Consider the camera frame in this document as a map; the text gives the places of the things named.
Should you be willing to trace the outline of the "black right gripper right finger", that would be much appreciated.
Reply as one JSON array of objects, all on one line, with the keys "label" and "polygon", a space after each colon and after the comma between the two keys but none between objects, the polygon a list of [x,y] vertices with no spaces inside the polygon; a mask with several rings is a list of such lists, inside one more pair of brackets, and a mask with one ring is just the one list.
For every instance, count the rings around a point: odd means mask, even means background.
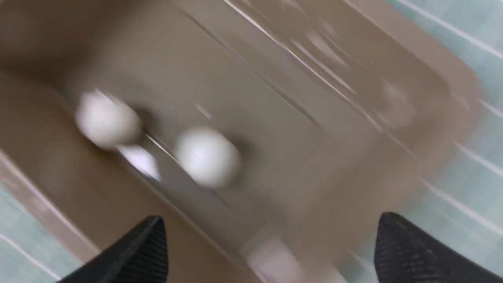
[{"label": "black right gripper right finger", "polygon": [[384,212],[379,218],[374,267],[380,283],[503,281],[395,212]]}]

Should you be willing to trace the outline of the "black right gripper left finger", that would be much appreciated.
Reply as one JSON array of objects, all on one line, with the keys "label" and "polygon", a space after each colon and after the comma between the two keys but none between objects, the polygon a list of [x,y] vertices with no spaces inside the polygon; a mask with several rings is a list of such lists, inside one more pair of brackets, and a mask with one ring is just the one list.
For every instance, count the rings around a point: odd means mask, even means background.
[{"label": "black right gripper left finger", "polygon": [[148,216],[60,283],[166,283],[167,233],[161,216]]}]

